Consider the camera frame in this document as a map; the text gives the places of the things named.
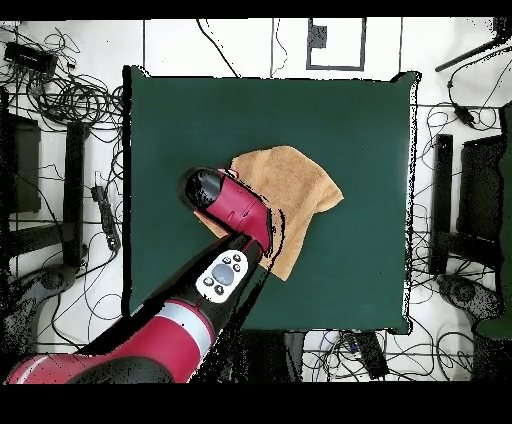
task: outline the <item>brown towel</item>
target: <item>brown towel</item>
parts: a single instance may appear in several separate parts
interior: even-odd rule
[[[272,210],[276,227],[273,253],[281,243],[281,219],[285,217],[284,242],[271,272],[286,281],[302,249],[306,230],[313,214],[334,207],[343,199],[340,189],[319,165],[290,146],[245,153],[233,159],[231,169],[251,189],[263,196]],[[226,232],[215,223],[196,215],[217,237]],[[260,262],[268,269],[272,256]]]

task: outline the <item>black cable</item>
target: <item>black cable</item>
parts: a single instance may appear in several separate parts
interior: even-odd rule
[[[432,286],[430,286],[430,296],[425,299],[425,300],[422,300],[421,302],[409,302],[409,305],[421,305],[423,303],[427,303],[430,299],[432,299],[432,297],[434,296],[434,292],[435,290],[432,289]]]
[[[212,43],[214,45],[214,47],[217,49],[217,51],[219,52],[219,54],[221,55],[222,59],[224,60],[224,62],[226,63],[226,65],[229,66],[229,69],[231,70],[231,72],[233,72],[233,75],[237,78],[240,78],[240,75],[238,75],[235,70],[233,69],[233,67],[231,66],[231,64],[228,62],[228,60],[226,59],[226,57],[224,56],[224,53],[222,53],[222,50],[219,48],[219,46],[215,43],[215,41],[213,41],[213,39],[204,31],[203,27],[201,26],[201,22],[199,22],[199,19],[196,19],[196,23],[197,23],[197,26],[199,27],[199,30],[203,33],[203,35],[208,38],[208,40],[210,41],[210,43]]]
[[[350,359],[350,358],[347,358],[345,355],[344,355],[344,352],[343,352],[343,349],[345,349],[345,346],[344,346],[344,339],[341,337],[341,334],[342,332],[338,332],[338,335],[340,336],[339,339],[337,339],[335,342],[332,343],[332,346],[328,349],[328,350],[323,350],[323,351],[320,351],[320,352],[312,352],[312,351],[308,351],[308,353],[311,353],[313,354],[315,357],[316,357],[316,362],[315,362],[315,365],[313,367],[303,363],[303,365],[312,370],[313,373],[311,375],[311,381],[314,382],[315,381],[315,371],[319,371],[319,370],[323,370],[325,375],[327,376],[327,381],[331,381],[331,379],[335,379],[335,380],[341,380],[341,379],[344,379],[346,377],[352,377],[354,378],[356,381],[360,381],[359,378],[358,378],[358,375],[362,375],[360,374],[359,372],[364,369],[364,366],[361,366],[357,371],[352,371],[350,368],[348,368],[344,363],[343,363],[343,360],[352,360],[354,362],[360,362],[358,359]],[[337,362],[335,365],[331,365],[330,363],[330,359],[334,357],[336,358]],[[340,367],[343,367],[345,368],[345,370],[349,373],[348,375],[345,375],[345,376],[339,376],[339,375],[336,375],[336,374],[333,374],[331,371],[332,370],[336,370],[338,371]]]
[[[108,184],[111,184],[111,183],[114,183],[114,186],[116,187],[116,193],[118,196],[123,196],[120,192],[119,192],[119,186],[117,185],[117,181],[114,179],[105,179],[103,178],[103,176],[101,175],[101,172],[100,172],[100,175],[99,177],[105,181],[107,183],[107,186],[105,187],[105,191],[108,192]]]
[[[34,344],[39,346],[70,346],[70,347],[84,347],[87,346],[85,343],[51,343],[51,342],[35,342]]]
[[[408,377],[408,376],[407,376],[407,375],[405,375],[405,374],[401,374],[401,373],[399,373],[398,371],[395,371],[395,370],[393,370],[393,369],[391,369],[391,368],[389,369],[389,371],[391,372],[391,375],[396,375],[396,376],[398,377],[398,381],[400,381],[400,379],[401,379],[401,378],[405,378],[406,380],[409,380],[409,381],[416,381],[416,380],[414,380],[413,378]]]
[[[66,182],[66,179],[65,179],[65,178],[63,178],[63,177],[59,174],[59,172],[57,171],[57,166],[56,166],[54,163],[52,163],[52,164],[50,164],[50,165],[41,166],[41,167],[39,167],[39,168],[35,168],[35,169],[33,169],[33,171],[40,171],[41,169],[47,169],[47,168],[53,168],[53,169],[55,170],[55,173],[57,174],[57,176],[58,176],[59,178],[53,178],[53,177],[42,177],[42,176],[40,176],[40,175],[37,175],[37,178],[38,178],[38,179],[41,179],[41,180],[53,180],[53,181],[62,181],[62,182]],[[23,172],[18,171],[18,174],[23,174],[23,175],[27,175],[27,176],[28,176],[29,174],[31,174],[31,172],[30,172],[30,171],[32,171],[32,170],[30,170],[30,169],[29,169],[29,170],[26,170],[26,171],[23,171]],[[91,190],[91,187],[89,187],[89,186],[88,186],[88,185],[86,185],[86,184],[80,184],[80,185],[81,185],[82,187],[85,187],[85,188],[86,188],[86,189],[88,189],[88,190]]]
[[[458,268],[457,270],[454,272],[454,275],[459,275],[461,273],[461,271],[464,271],[467,267],[469,267],[471,265],[471,261],[466,259]]]
[[[409,353],[409,351],[410,351],[410,350],[412,350],[412,349],[415,349],[415,348],[417,348],[417,347],[420,347],[420,346],[429,346],[430,348],[436,348],[435,346],[433,346],[433,345],[432,345],[432,343],[418,343],[418,344],[416,344],[416,345],[414,345],[414,346],[411,346],[411,347],[409,347],[409,348],[405,349],[402,353],[394,354],[391,358],[388,358],[387,362],[389,362],[389,361],[391,361],[391,360],[393,360],[393,359],[395,359],[395,358],[398,358],[398,357],[400,357],[400,356],[411,357],[411,356],[413,356],[413,355],[418,355],[418,354],[415,354],[415,353]],[[466,360],[468,360],[468,358],[472,356],[472,355],[467,355],[467,354],[462,354],[462,355],[464,356],[464,358],[465,358]],[[431,358],[433,358],[434,356],[436,356],[438,361],[440,361],[440,360],[441,360],[441,358],[443,358],[443,357],[444,357],[444,358],[446,358],[446,359],[449,359],[452,363],[456,363],[456,364],[458,364],[459,366],[461,366],[462,368],[467,369],[467,368],[466,368],[466,365],[464,365],[464,364],[462,364],[462,363],[459,363],[458,361],[456,361],[455,359],[453,359],[449,354],[447,354],[447,353],[446,353],[446,352],[444,352],[441,348],[439,348],[439,346],[437,346],[437,348],[436,348],[436,353],[435,353],[435,354],[433,354],[433,353],[431,353],[431,354],[424,354],[423,356],[430,356]],[[400,377],[402,377],[402,378],[407,378],[407,379],[408,379],[408,380],[410,380],[410,381],[416,381],[416,380],[414,380],[414,379],[412,379],[412,378],[407,377],[407,376],[406,376],[406,374],[408,374],[408,373],[401,374],[401,373],[399,373],[399,372],[397,372],[396,370],[393,370],[393,369],[391,369],[391,368],[390,368],[390,371],[392,371],[392,374],[395,374],[395,375],[400,376]]]
[[[104,320],[104,321],[110,321],[112,319],[116,319],[116,318],[105,318],[105,317],[102,317],[100,315],[98,315],[96,312],[94,312],[96,306],[98,305],[98,302],[96,303],[96,306],[92,307],[90,306],[89,304],[89,300],[87,299],[87,291],[88,289],[86,288],[87,287],[87,274],[88,274],[88,270],[87,270],[87,267],[88,267],[88,264],[89,264],[89,254],[91,252],[91,245],[92,245],[92,241],[94,240],[94,238],[99,235],[99,234],[104,234],[103,231],[100,231],[96,234],[94,234],[92,237],[91,237],[91,240],[89,241],[89,247],[87,249],[87,261],[86,261],[86,266],[85,266],[85,273],[84,273],[84,292],[83,292],[83,296],[84,296],[84,299],[85,299],[85,304],[87,305],[87,308],[89,309],[89,311],[91,312],[91,318],[92,316],[94,315],[96,318],[99,318],[101,320]],[[107,263],[105,263],[102,267],[101,267],[101,271],[100,273],[98,274],[98,276],[96,277],[96,279],[101,275],[101,273],[104,271],[105,267],[107,266]],[[118,294],[116,293],[109,293],[105,296],[102,297],[102,299],[106,296],[119,296]]]
[[[26,68],[22,68],[18,65],[9,63],[7,66],[0,67],[0,85],[7,85],[11,83],[15,83],[15,95],[16,98],[19,95],[26,96],[27,100],[31,105],[31,109],[19,108],[21,110],[26,110],[28,116],[32,118],[31,113],[37,113],[40,116],[40,121],[42,121],[49,130],[41,128],[44,132],[56,132],[56,133],[65,133],[64,129],[57,128],[58,126],[65,126],[67,123],[80,120],[89,124],[91,129],[91,136],[102,141],[103,143],[112,145],[112,159],[110,162],[110,173],[109,178],[106,181],[106,189],[107,192],[108,187],[111,184],[114,184],[116,187],[116,192],[118,196],[121,198],[117,208],[116,208],[116,224],[122,223],[122,221],[117,216],[117,210],[122,203],[122,193],[119,190],[119,185],[117,181],[122,181],[123,179],[123,166],[122,166],[122,146],[121,146],[121,121],[122,117],[122,86],[117,87],[112,93],[109,93],[108,87],[101,80],[92,77],[90,75],[73,75],[71,73],[72,69],[76,66],[76,60],[70,56],[71,53],[80,53],[80,49],[74,43],[74,41],[66,34],[63,34],[61,31],[56,29],[56,33],[48,35],[44,44],[37,43],[31,40],[29,37],[19,34],[18,32],[8,31],[12,34],[16,35],[17,42],[22,42],[24,45],[34,48],[40,51],[46,51],[54,54],[58,58],[57,69],[51,77],[48,75],[43,75],[37,73],[32,70],[28,70]],[[51,92],[47,89],[47,86],[52,86]],[[98,136],[96,134],[99,131],[115,131],[114,137],[110,139],[104,139],[103,137]],[[44,169],[53,167],[58,178],[46,177],[46,176],[38,176],[41,179],[48,180],[60,180],[65,181],[64,178],[59,174],[57,167],[55,164],[47,165],[38,169]],[[63,241],[62,230],[57,221],[53,211],[50,208],[50,205],[44,196],[44,194],[39,190],[36,186],[31,184],[22,176],[19,178],[26,181],[29,185],[33,186],[37,189],[37,191],[43,197],[50,214],[52,215],[53,221],[56,225],[58,225],[59,235],[61,238],[61,242]],[[43,266],[46,264],[48,260],[52,257],[56,256],[58,253],[52,255],[50,258],[47,258],[43,263]],[[77,275],[76,278],[84,277],[84,287],[86,286],[86,280],[88,274],[96,271],[101,268],[100,273],[96,276],[93,283],[84,290],[84,293],[80,296],[84,296],[86,298],[86,303],[89,309],[93,310],[94,308],[90,308],[88,299],[87,299],[87,291],[95,284],[99,276],[102,274],[105,267],[112,262],[117,257],[117,252],[112,254],[111,257],[103,264],[93,267],[92,269],[85,270],[84,273]],[[54,311],[52,322],[49,326],[43,329],[40,334],[45,331],[50,326],[53,327],[55,333],[69,342],[70,345],[77,347],[78,345],[72,343],[70,340],[66,339],[58,332],[58,329],[55,328],[55,321],[59,319],[70,307],[72,307],[78,300],[76,299],[65,311],[57,315],[58,308],[60,306],[60,298],[58,299],[57,309]]]
[[[406,373],[401,373],[400,375],[404,376],[404,377],[407,377],[409,375],[416,375],[416,376],[420,376],[420,377],[430,377],[432,378],[434,381],[437,381],[436,378],[434,378],[432,376],[432,373],[434,372],[435,370],[435,362],[434,362],[434,357],[433,357],[433,354],[434,354],[434,338],[432,337],[432,334],[430,334],[430,332],[419,322],[417,321],[416,319],[414,319],[412,316],[409,316],[409,318],[414,321],[416,324],[418,324],[422,329],[423,331],[425,331],[425,333],[427,333],[427,335],[429,336],[430,340],[431,340],[431,343],[430,343],[430,346],[431,346],[431,354],[432,354],[432,368],[430,371],[427,371],[423,365],[421,365],[418,361],[416,361],[414,358],[412,358],[410,355],[406,355],[409,359],[411,359],[412,361],[416,362],[418,365],[420,365],[421,368],[423,368],[423,370],[425,371],[424,374],[422,373],[415,373],[415,372],[406,372]],[[397,343],[396,341],[396,338],[395,338],[395,344],[397,345],[398,349],[400,349],[400,351],[402,353],[405,353],[405,351],[400,347],[400,345]]]
[[[114,209],[114,218],[116,220],[116,224],[121,224],[123,225],[123,222],[122,221],[119,221],[119,218],[117,217],[117,210],[119,209],[119,206],[121,206],[123,204],[123,201],[121,200],[118,205],[116,206],[116,208]]]
[[[46,262],[48,262],[51,258],[54,258],[55,256],[57,256],[59,253],[62,253],[62,250],[59,250],[57,253],[54,253],[50,257],[46,258],[46,260],[41,265],[41,268],[44,268],[44,266],[46,265]]]
[[[440,344],[441,344],[441,341],[446,337],[446,336],[450,336],[450,335],[458,335],[460,337],[464,337],[466,340],[469,340],[471,343],[474,343],[472,339],[469,338],[469,336],[467,334],[464,334],[464,333],[461,333],[460,331],[448,331],[446,333],[444,333],[443,335],[441,335],[438,339],[437,339],[437,342],[436,342],[436,345],[435,345],[435,349],[436,349],[436,356],[437,356],[437,362],[438,362],[438,365],[439,365],[439,369],[441,370],[441,373],[443,374],[443,377],[447,380],[447,381],[451,381],[450,378],[448,377],[448,375],[446,374],[446,372],[444,371],[444,368],[443,366],[447,366],[446,364],[443,363],[443,361],[441,360],[441,355],[439,354],[440,352]],[[460,366],[462,366],[462,368],[464,368],[466,371],[468,371],[470,374],[473,374],[473,370],[472,368],[466,368],[465,365],[461,365],[460,363],[458,363]]]
[[[499,50],[496,50],[496,51],[493,51],[485,56],[482,56],[476,60],[473,60],[471,62],[468,62],[468,63],[465,63],[464,65],[458,67],[451,75],[449,81],[448,81],[448,84],[447,84],[447,87],[448,87],[448,97],[450,98],[450,102],[452,103],[453,107],[454,107],[454,110],[455,110],[455,114],[461,119],[461,121],[468,125],[469,127],[473,128],[474,130],[476,131],[486,131],[488,129],[499,129],[499,128],[494,128],[493,125],[496,123],[496,112],[494,111],[493,109],[493,113],[494,113],[494,121],[493,123],[489,126],[487,124],[484,124],[482,122],[482,119],[481,119],[481,114],[482,114],[482,110],[483,108],[486,106],[487,102],[490,100],[490,98],[492,97],[492,95],[494,94],[494,92],[496,91],[500,81],[501,81],[501,78],[503,76],[503,74],[506,72],[506,70],[508,69],[508,67],[510,66],[510,64],[512,63],[512,59],[507,63],[507,65],[505,66],[505,68],[503,69],[503,71],[501,72],[500,76],[498,77],[498,80],[496,81],[496,84],[494,85],[491,93],[489,94],[489,96],[487,97],[487,99],[485,100],[484,104],[482,105],[482,107],[479,109],[478,113],[477,113],[477,117],[478,117],[478,122],[475,122],[474,120],[474,116],[471,114],[471,112],[469,111],[469,108],[467,107],[464,107],[464,106],[460,106],[459,104],[457,104],[454,100],[453,100],[453,97],[452,97],[452,88],[453,88],[453,78],[455,77],[455,75],[462,69],[464,68],[467,68],[468,66],[471,66],[471,65],[474,65],[475,63],[478,63],[478,62],[481,62],[482,60],[489,60],[491,59],[492,57],[494,56],[498,56],[498,55],[501,55],[503,53],[507,53],[507,52],[510,52],[512,51],[512,47],[505,47],[505,48],[502,48],[502,49],[499,49]],[[475,127],[475,124],[483,124],[486,128],[476,128]]]
[[[48,200],[46,199],[46,196],[43,194],[43,192],[39,189],[39,187],[37,187],[36,185],[32,184],[30,181],[28,181],[27,179],[23,178],[19,173],[17,173],[18,175],[18,178],[22,179],[23,181],[25,181],[26,184],[28,184],[29,186],[35,188],[38,193],[41,195],[41,197],[43,198],[44,200],[44,203],[46,203],[46,207],[48,208],[48,211],[50,212],[50,215],[55,223],[55,225],[57,226],[57,231],[59,233],[59,238],[60,238],[60,242],[62,244],[62,246],[64,246],[64,235],[62,234],[62,228],[61,226],[59,225],[59,221],[57,221],[57,218],[55,217],[55,214],[53,213],[52,211],[52,208],[50,207],[50,203],[48,203]]]
[[[453,120],[451,120],[451,121],[450,121],[450,120],[449,120],[449,117],[448,117],[448,114],[447,114],[446,112],[444,112],[444,111],[437,111],[437,112],[435,112],[434,114],[432,114],[432,112],[433,112],[433,110],[434,110],[434,109],[436,109],[436,108],[438,108],[438,107],[442,107],[443,105],[447,105],[447,106],[448,106],[448,105],[451,105],[451,103],[441,102],[441,103],[438,103],[437,105],[434,105],[434,106],[432,106],[432,107],[430,108],[430,110],[429,110],[429,112],[428,112],[428,114],[427,114],[427,129],[428,129],[428,133],[429,133],[429,140],[428,140],[428,141],[427,141],[427,143],[425,144],[425,146],[424,146],[424,148],[423,148],[423,152],[422,152],[422,154],[421,154],[420,156],[417,156],[417,157],[416,157],[416,159],[420,159],[420,160],[423,162],[423,164],[424,164],[427,168],[429,168],[430,170],[432,170],[432,167],[431,167],[431,166],[429,166],[429,165],[427,165],[427,163],[426,163],[426,162],[425,162],[425,160],[424,160],[424,157],[427,155],[427,153],[428,153],[431,149],[433,149],[433,148],[434,148],[435,144],[433,144],[433,143],[432,143],[432,141],[434,140],[434,138],[435,138],[438,134],[440,134],[440,133],[441,133],[441,131],[443,131],[443,129],[444,129],[447,125],[451,124],[452,122],[455,122],[455,121],[458,119],[458,118],[455,118],[455,119],[453,119]],[[434,117],[435,115],[438,115],[438,114],[439,114],[439,115],[444,115],[444,116],[446,117],[446,121],[445,121],[443,124],[441,124],[441,125],[431,125],[431,124],[430,124],[430,119],[431,119],[432,117]],[[437,127],[441,127],[441,128],[439,129],[439,131],[438,131],[436,134],[432,135],[432,128],[437,128]]]
[[[286,61],[288,60],[288,52],[286,51],[286,49],[283,47],[283,45],[281,44],[281,42],[279,41],[279,38],[277,37],[278,34],[279,34],[279,26],[281,25],[281,18],[279,18],[279,20],[277,21],[277,29],[276,29],[276,41],[277,41],[277,44],[279,44],[279,47],[281,47],[285,53],[285,58],[284,58],[284,62],[283,64],[277,68],[274,72],[271,73],[270,77],[273,77],[277,71],[280,71],[281,69],[284,68],[284,65],[286,65]]]
[[[89,343],[91,343],[91,321],[92,321],[92,317],[93,317],[93,316],[98,316],[98,315],[96,315],[96,313],[95,313],[94,311],[96,310],[96,308],[97,308],[97,306],[100,304],[100,302],[101,302],[103,299],[105,299],[105,298],[107,298],[107,297],[109,297],[109,296],[116,296],[116,297],[118,297],[119,299],[121,299],[121,296],[119,296],[117,293],[107,293],[107,294],[103,295],[102,297],[100,297],[100,298],[96,301],[96,303],[94,304],[94,306],[93,306],[93,308],[92,308],[92,310],[91,310],[91,315],[89,316],[89,324],[87,325],[87,341],[88,341]],[[114,320],[114,319],[121,318],[121,316],[122,316],[122,314],[119,314],[118,316],[113,317],[113,318],[104,318],[104,317],[101,317],[101,319],[102,319],[102,320],[104,320],[104,321],[112,321],[112,320]]]
[[[117,252],[116,252],[116,253],[113,253],[113,254],[110,256],[110,258],[109,258],[107,261],[105,261],[103,264],[98,265],[97,267],[94,267],[93,269],[89,270],[89,271],[88,271],[88,273],[91,273],[91,272],[95,271],[96,269],[99,269],[99,268],[101,268],[101,267],[103,267],[103,266],[108,265],[108,264],[109,264],[110,262],[112,262],[116,257],[117,257]],[[96,283],[96,281],[97,281],[98,277],[96,277],[96,278],[94,279],[94,281],[93,281],[93,282],[92,282],[92,284],[87,288],[87,290],[90,290],[90,289],[91,289],[91,287]],[[78,297],[73,301],[73,303],[71,303],[71,305],[69,305],[69,306],[68,306],[64,311],[62,311],[58,317],[55,317],[55,315],[56,315],[56,312],[55,312],[55,313],[54,313],[54,317],[55,317],[55,319],[52,319],[52,322],[57,321],[57,320],[58,320],[62,315],[64,315],[67,311],[69,311],[69,310],[70,310],[70,309],[71,309],[71,308],[72,308],[72,307],[73,307],[73,306],[74,306],[74,305],[75,305],[75,304],[76,304],[76,303],[77,303],[77,302],[78,302],[82,297],[83,297],[83,293],[82,293],[80,296],[78,296]],[[39,334],[37,335],[37,337],[41,336],[41,334],[42,334],[44,331],[46,331],[48,328],[50,328],[51,326],[52,326],[51,324],[48,324],[45,328],[43,328],[43,329],[39,332]]]
[[[455,172],[452,174],[452,177],[454,177],[455,175],[459,175],[461,174],[462,171],[459,171],[459,172]],[[419,194],[423,193],[425,190],[428,190],[430,187],[432,187],[435,183],[431,183],[429,184],[428,186],[424,187],[423,189],[421,189],[420,191],[418,191],[417,193],[414,193],[414,197],[418,196]]]
[[[55,334],[57,334],[57,336],[59,336],[62,340],[68,342],[70,345],[72,345],[73,347],[76,347],[76,350],[79,350],[80,347],[75,344],[74,342],[72,342],[71,340],[69,340],[67,337],[63,336],[59,330],[57,330],[57,327],[55,326],[55,316],[57,315],[57,312],[59,311],[59,307],[60,307],[60,297],[61,297],[61,294],[59,293],[57,295],[57,306],[55,307],[55,311],[53,311],[53,315],[52,315],[52,319],[51,319],[51,326],[52,326],[52,329],[53,331],[55,332]]]

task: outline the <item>black bar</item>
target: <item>black bar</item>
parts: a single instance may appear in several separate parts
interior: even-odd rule
[[[492,41],[489,41],[488,43],[482,44],[480,47],[477,47],[473,50],[470,50],[467,53],[461,54],[460,56],[457,56],[455,59],[449,60],[446,63],[443,63],[442,65],[438,66],[436,68],[436,72],[444,71],[447,68],[452,67],[453,65],[456,65],[457,63],[462,62],[463,60],[469,59],[470,57],[476,56],[477,54],[483,53],[484,51],[491,49],[493,47],[497,47],[501,44],[503,44],[506,40],[502,39],[494,39]]]
[[[73,238],[64,243],[62,252],[64,263],[74,268],[79,268],[82,262],[84,142],[88,136],[84,123],[67,125],[63,221],[73,226]]]
[[[73,225],[62,224],[62,237],[64,241],[73,240]],[[60,232],[55,224],[41,225],[39,227],[25,228],[23,230],[13,231],[11,256],[15,257],[24,253],[44,249],[48,246],[61,243]]]
[[[431,237],[428,273],[444,274],[448,264],[448,249],[439,240],[439,233],[450,232],[452,203],[453,136],[440,134],[434,144],[434,177],[432,182]]]
[[[361,362],[372,380],[389,374],[384,353],[374,331],[354,333],[354,338],[361,352]]]
[[[497,241],[503,215],[503,178],[499,162],[507,147],[502,135],[464,143],[457,232]]]

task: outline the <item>green table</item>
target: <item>green table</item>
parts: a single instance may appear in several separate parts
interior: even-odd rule
[[[133,67],[132,311],[215,240],[180,203],[180,175],[291,145],[345,199],[313,217],[290,278],[268,278],[244,328],[403,331],[415,81],[149,78]]]

